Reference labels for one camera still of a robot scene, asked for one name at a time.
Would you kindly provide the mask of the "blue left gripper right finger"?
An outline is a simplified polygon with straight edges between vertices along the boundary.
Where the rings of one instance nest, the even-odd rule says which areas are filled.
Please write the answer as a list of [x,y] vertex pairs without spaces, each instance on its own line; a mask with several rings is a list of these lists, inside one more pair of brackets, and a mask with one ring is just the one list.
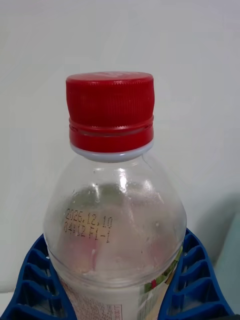
[[159,310],[161,320],[215,320],[234,312],[200,240],[186,230],[183,253]]

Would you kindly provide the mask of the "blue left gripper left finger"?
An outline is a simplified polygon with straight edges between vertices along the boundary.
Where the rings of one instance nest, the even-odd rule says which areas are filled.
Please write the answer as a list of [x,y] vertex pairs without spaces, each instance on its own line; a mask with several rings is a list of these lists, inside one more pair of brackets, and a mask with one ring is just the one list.
[[41,235],[26,254],[2,320],[71,320],[73,307]]

